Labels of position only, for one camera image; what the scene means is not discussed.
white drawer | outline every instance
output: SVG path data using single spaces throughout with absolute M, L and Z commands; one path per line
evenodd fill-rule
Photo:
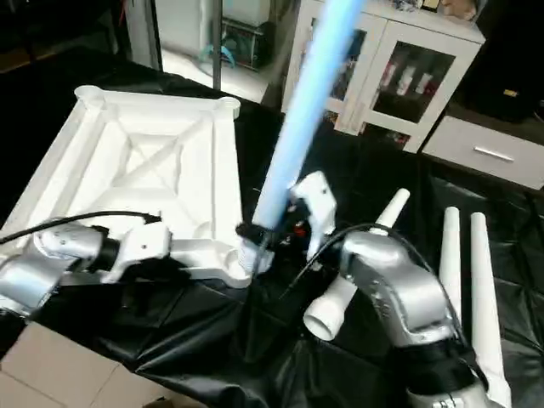
M 423 153 L 540 189 L 544 146 L 446 116 Z

table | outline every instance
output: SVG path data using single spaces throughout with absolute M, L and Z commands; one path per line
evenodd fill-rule
M 224 96 L 180 76 L 82 49 L 4 75 L 3 151 L 11 156 L 0 162 L 4 219 L 71 111 L 73 89 L 83 84 Z M 256 204 L 282 119 L 242 101 L 235 130 L 245 219 Z M 544 201 L 509 184 L 336 133 L 327 123 L 316 134 L 303 173 L 315 169 L 324 171 L 337 198 L 339 228 L 373 221 L 398 188 L 410 190 L 395 227 L 435 267 L 443 211 L 459 207 L 463 291 L 470 288 L 468 218 L 476 211 L 486 214 L 513 406 L 538 406 L 544 399 Z M 63 287 L 37 320 L 211 407 L 405 406 L 388 339 L 369 301 L 357 294 L 335 341 L 319 341 L 303 327 L 302 314 L 333 274 L 325 269 L 305 276 L 278 303 L 303 260 L 285 253 L 276 261 L 246 290 L 211 280 L 172 282 L 160 264 L 151 271 L 152 282 Z M 463 312 L 463 322 L 469 321 Z M 7 329 L 2 326 L 0 337 Z

white plastic bracket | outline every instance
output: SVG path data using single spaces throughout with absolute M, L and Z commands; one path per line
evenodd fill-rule
M 335 229 L 334 217 L 337 202 L 331 193 L 323 172 L 314 172 L 306 176 L 292 189 L 295 198 L 304 200 L 309 209 L 309 225 L 312 229 L 306 258 L 312 258 L 320 247 L 323 236 Z

drawer handle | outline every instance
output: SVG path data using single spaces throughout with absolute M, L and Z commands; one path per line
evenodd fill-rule
M 478 153 L 482 155 L 495 157 L 496 159 L 500 159 L 504 162 L 513 163 L 512 157 L 503 155 L 502 153 L 498 153 L 493 150 L 486 149 L 485 147 L 474 146 L 474 151 L 477 151 Z

white cabinet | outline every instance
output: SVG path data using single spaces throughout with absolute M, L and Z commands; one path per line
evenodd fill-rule
M 321 1 L 303 0 L 282 110 L 298 80 Z M 478 28 L 424 10 L 400 12 L 387 0 L 369 0 L 338 73 L 326 117 L 335 129 L 365 134 L 366 124 L 405 135 L 417 151 L 479 51 Z

